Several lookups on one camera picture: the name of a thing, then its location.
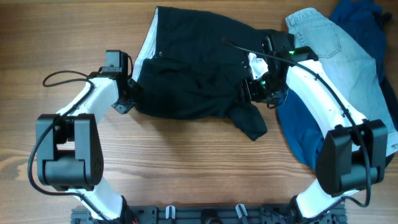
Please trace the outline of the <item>black shorts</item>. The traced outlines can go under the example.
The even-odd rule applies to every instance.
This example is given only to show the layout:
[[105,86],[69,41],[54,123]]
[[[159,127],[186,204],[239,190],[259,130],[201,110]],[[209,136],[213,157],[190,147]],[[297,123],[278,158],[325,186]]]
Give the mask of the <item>black shorts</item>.
[[268,29],[255,29],[208,11],[155,9],[133,77],[141,87],[137,110],[167,119],[229,118],[249,139],[267,126],[239,85],[251,77],[248,50],[262,51]]

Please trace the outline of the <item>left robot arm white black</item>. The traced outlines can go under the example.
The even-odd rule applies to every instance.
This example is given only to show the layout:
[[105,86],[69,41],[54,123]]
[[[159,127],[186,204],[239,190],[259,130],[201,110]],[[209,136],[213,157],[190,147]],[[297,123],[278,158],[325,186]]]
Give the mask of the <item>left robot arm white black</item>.
[[110,108],[121,114],[132,108],[134,81],[122,72],[81,74],[77,81],[85,87],[71,103],[37,119],[29,182],[45,195],[75,197],[98,223],[137,223],[126,199],[103,176],[97,128]]

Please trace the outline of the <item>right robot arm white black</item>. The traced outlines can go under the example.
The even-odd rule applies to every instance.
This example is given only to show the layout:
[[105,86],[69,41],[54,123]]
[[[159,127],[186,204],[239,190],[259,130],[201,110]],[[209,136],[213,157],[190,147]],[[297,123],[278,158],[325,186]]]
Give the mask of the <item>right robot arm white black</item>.
[[340,204],[360,191],[371,193],[384,178],[387,128],[368,120],[327,77],[316,53],[294,47],[285,32],[268,35],[262,52],[248,50],[251,78],[241,82],[241,99],[280,106],[295,92],[315,118],[324,143],[315,181],[286,205],[265,204],[261,218],[270,223],[338,223]]

